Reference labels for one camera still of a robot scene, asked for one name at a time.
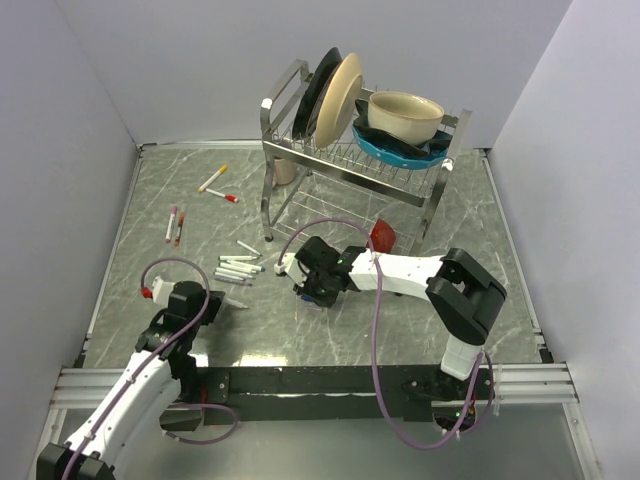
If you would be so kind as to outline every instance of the dish rack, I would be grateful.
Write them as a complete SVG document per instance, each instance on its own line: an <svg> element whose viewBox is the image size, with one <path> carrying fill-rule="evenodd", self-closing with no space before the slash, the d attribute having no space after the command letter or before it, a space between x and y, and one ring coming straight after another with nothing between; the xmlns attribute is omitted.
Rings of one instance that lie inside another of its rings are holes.
<svg viewBox="0 0 640 480"><path fill-rule="evenodd" d="M284 106L277 114L274 114L272 112L274 103L280 99L285 90L290 91L292 87L295 87L295 83L292 84L292 82L296 77L299 78L300 85L288 99L286 97L281 99L281 101L285 101ZM391 226L397 236L393 253L418 256L449 175L453 170L455 160L460 153L462 137L471 112L462 110L458 117L444 115L439 129L453 137L447 156L442 163L425 170L391 167L365 154L354 139L345 138L349 136L347 134L323 149L316 148L313 137L295 141L291 139L293 120L285 127L281 127L281 125L290 117L292 109L306 91L311 77L309 64L304 60L295 60L271 88L260 107L262 146L266 160L260 202L265 240L272 241L274 235L288 238L297 228L283 221L287 208L292 205L295 205L296 208L306 209L318 217L327 216L328 212L335 212L335 216L352 217L365 226L373 225L376 221L375 218L367 218L367 215L357 213L353 209L341 205L340 202L329 202L313 193L301 190L300 187L305 183L305 180L315 175L325 182L336 182L371 195L376 198L376 201L393 202L398 200L416 207L416 220L419 219L419 222L415 222L418 226L414 233L400 231L394 225ZM360 98L368 100L372 93L374 91L363 87L360 91ZM283 139L287 139L291 143L291 148L280 144ZM272 216L273 176L276 158L290 160L302 166L303 169L290 187L290 191L283 203L280 204L278 211ZM318 205L321 204L321 207L310 207L301 199L306 199L306 203L311 200Z"/></svg>

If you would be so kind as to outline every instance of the blue plate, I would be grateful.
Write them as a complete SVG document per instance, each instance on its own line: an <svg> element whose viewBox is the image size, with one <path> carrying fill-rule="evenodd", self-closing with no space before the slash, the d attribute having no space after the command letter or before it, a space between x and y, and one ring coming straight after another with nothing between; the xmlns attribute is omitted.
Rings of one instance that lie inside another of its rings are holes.
<svg viewBox="0 0 640 480"><path fill-rule="evenodd" d="M360 135L358 130L353 127L353 125L351 126L351 129L353 130L353 136L355 137L358 146L364 153L394 167L405 168L407 170L424 170L425 168L431 168L435 165L438 165L447 156L448 149L445 149L434 152L425 158L421 158L420 160L404 158L397 153L381 147L376 147L375 145L369 143Z"/></svg>

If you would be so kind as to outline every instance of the beige bowl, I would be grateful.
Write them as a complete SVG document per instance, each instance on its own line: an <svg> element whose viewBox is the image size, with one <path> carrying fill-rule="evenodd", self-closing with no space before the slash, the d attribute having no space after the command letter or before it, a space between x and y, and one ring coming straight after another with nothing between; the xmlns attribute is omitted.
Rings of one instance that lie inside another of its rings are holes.
<svg viewBox="0 0 640 480"><path fill-rule="evenodd" d="M376 92L369 98L369 126L411 145L431 140L443 116L440 105L411 93Z"/></svg>

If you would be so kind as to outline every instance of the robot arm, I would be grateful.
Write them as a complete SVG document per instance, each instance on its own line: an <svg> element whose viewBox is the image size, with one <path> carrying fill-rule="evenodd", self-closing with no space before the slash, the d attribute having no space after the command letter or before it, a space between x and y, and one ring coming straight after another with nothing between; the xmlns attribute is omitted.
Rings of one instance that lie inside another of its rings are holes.
<svg viewBox="0 0 640 480"><path fill-rule="evenodd" d="M64 445L47 445L37 462L37 480L59 480L71 458L85 438L90 441L81 452L75 473L70 478L86 480L115 480L122 472L130 455L144 436L158 425L160 415L176 400L200 402L200 385L195 360L188 353L193 339L202 325L213 321L222 305L224 293L209 292L209 306L202 321L186 335L154 358L143 373L124 393L116 407L108 412L95 435L90 429L106 413L111 400L119 394L131 374L148 359L152 352L184 327L201 309L206 292L197 282L165 282L156 277L151 292L146 296L164 307L153 318L138 338L135 353L100 406L76 430Z"/></svg>
<svg viewBox="0 0 640 480"><path fill-rule="evenodd" d="M444 257L405 257L347 247L343 253L311 237L275 265L294 291L320 307L331 307L341 291L376 290L377 257L382 289L430 301L449 331L440 368L466 380L507 297L504 287L471 255L452 248Z"/></svg>

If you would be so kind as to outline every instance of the marker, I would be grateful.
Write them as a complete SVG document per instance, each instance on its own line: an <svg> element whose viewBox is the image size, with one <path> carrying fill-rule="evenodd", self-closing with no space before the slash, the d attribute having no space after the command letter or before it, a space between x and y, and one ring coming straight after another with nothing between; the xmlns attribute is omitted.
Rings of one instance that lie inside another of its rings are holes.
<svg viewBox="0 0 640 480"><path fill-rule="evenodd" d="M262 265L251 265L250 263L242 263L235 260L225 260L225 262L236 267L248 268L252 272L264 272L264 267Z"/></svg>
<svg viewBox="0 0 640 480"><path fill-rule="evenodd" d="M176 230L176 247L180 245L180 238L182 238L182 226L184 225L184 217L187 215L187 206L184 206L184 210L180 212L180 219L178 220L178 229Z"/></svg>
<svg viewBox="0 0 640 480"><path fill-rule="evenodd" d="M226 268L227 270L233 270L234 272L242 272L242 273L257 273L255 270L246 267L239 267L238 265L231 265L228 262L220 262L220 268Z"/></svg>
<svg viewBox="0 0 640 480"><path fill-rule="evenodd" d="M171 242L171 235L173 235L173 224L176 223L176 213L178 213L178 206L174 205L171 209L171 215L169 215L169 225L167 225L167 234L164 236L165 243Z"/></svg>
<svg viewBox="0 0 640 480"><path fill-rule="evenodd" d="M251 253L255 253L255 254L256 254L256 255L258 255L259 257L261 257L261 256L262 256L262 254L261 254L259 251L257 251L257 250L256 250L255 248L253 248L253 247L250 247L250 246L249 246L249 245L247 245L246 243L241 242L240 240L236 240L236 243L237 243L238 245L240 245L241 247L246 248L246 249L247 249L247 250L249 250Z"/></svg>
<svg viewBox="0 0 640 480"><path fill-rule="evenodd" d="M216 268L215 273L221 273L222 275L227 275L230 277L238 277L238 278L256 278L253 275L249 275L248 273L235 272L233 270L228 270L226 268Z"/></svg>
<svg viewBox="0 0 640 480"><path fill-rule="evenodd" d="M218 270L216 269L216 271L214 272L214 275L217 275L219 277L224 277L227 278L229 280L244 280L244 278L242 277L238 277L236 275L230 275L230 274L226 274L226 273L220 273L218 272Z"/></svg>
<svg viewBox="0 0 640 480"><path fill-rule="evenodd" d="M251 287L251 286L253 286L252 283L249 283L246 280L242 280L242 279L236 280L235 278L228 278L228 277L226 277L224 275L220 275L220 274L214 275L213 278L215 278L219 282L231 283L233 285L240 285L242 287Z"/></svg>
<svg viewBox="0 0 640 480"><path fill-rule="evenodd" d="M198 189L198 193L204 192L207 189L207 187L211 185L216 180L216 178L222 175L226 170L227 170L227 166L223 165L220 170L218 170L216 173L214 173L209 177L209 180L207 180L202 184L202 186Z"/></svg>
<svg viewBox="0 0 640 480"><path fill-rule="evenodd" d="M230 202L238 203L238 199L233 195L225 195L224 193L216 192L215 190L211 190L210 188L205 189L205 192L210 193L211 195L215 195L216 197L226 198Z"/></svg>
<svg viewBox="0 0 640 480"><path fill-rule="evenodd" d="M231 305L232 307L240 308L242 310L246 310L247 308L249 308L248 305L245 305L244 303L239 302L239 301L234 300L234 299L229 298L229 297L224 297L224 301L225 301L225 303Z"/></svg>
<svg viewBox="0 0 640 480"><path fill-rule="evenodd" d="M220 255L218 260L257 260L258 257L254 257L253 255Z"/></svg>

